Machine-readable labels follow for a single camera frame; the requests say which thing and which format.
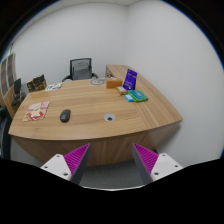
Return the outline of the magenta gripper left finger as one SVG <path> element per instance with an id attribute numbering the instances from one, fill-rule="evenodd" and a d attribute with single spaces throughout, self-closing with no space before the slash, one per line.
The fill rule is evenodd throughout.
<path id="1" fill-rule="evenodd" d="M 83 145 L 66 155 L 56 154 L 41 168 L 65 180 L 80 184 L 90 155 L 90 145 Z"/>

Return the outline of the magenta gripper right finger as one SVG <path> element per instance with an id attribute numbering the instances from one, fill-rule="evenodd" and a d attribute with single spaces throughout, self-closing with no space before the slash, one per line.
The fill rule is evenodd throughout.
<path id="1" fill-rule="evenodd" d="M 136 143 L 132 145 L 132 155 L 144 185 L 182 169 L 168 154 L 157 154 Z"/>

